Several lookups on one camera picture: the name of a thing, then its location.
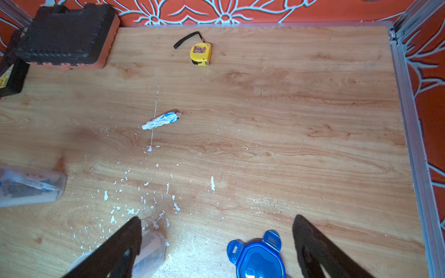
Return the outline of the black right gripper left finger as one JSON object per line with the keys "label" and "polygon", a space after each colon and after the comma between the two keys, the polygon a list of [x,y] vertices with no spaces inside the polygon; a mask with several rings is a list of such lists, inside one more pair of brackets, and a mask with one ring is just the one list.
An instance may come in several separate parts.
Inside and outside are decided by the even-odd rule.
{"label": "black right gripper left finger", "polygon": [[133,217],[65,277],[131,278],[141,242],[141,220]]}

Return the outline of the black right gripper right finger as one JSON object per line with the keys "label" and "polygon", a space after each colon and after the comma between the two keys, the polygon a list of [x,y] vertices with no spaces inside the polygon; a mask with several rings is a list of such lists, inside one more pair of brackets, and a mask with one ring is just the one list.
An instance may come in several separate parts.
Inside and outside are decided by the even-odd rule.
{"label": "black right gripper right finger", "polygon": [[292,226],[297,259],[305,278],[371,278],[372,275],[336,246],[303,215]]}

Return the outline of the clear plastic container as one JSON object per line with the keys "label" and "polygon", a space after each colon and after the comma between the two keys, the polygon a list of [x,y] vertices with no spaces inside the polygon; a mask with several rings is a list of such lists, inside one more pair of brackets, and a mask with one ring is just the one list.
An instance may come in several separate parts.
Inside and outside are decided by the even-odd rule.
{"label": "clear plastic container", "polygon": [[[161,267],[165,259],[166,242],[159,232],[141,231],[140,254],[136,256],[131,278],[150,278]],[[71,271],[91,253],[80,256],[69,269]]]}
{"label": "clear plastic container", "polygon": [[65,186],[66,175],[58,171],[1,166],[1,207],[54,202]]}

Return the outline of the blue lid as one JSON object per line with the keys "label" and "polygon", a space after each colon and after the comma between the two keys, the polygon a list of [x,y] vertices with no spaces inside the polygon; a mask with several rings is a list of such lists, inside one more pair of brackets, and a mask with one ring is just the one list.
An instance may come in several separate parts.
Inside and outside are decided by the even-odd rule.
{"label": "blue lid", "polygon": [[280,257],[282,242],[275,230],[265,232],[260,241],[243,244],[233,240],[227,245],[227,256],[236,267],[238,278],[284,278],[285,266]]}

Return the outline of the white blue toothpaste tube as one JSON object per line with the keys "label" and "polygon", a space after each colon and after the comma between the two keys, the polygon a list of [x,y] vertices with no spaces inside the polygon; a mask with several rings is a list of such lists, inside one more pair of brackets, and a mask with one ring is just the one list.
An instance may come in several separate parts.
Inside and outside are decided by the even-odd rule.
{"label": "white blue toothpaste tube", "polygon": [[168,112],[159,117],[154,118],[153,120],[147,122],[145,125],[142,125],[143,130],[153,130],[157,127],[161,127],[163,125],[168,125],[178,121],[181,117],[181,112]]}

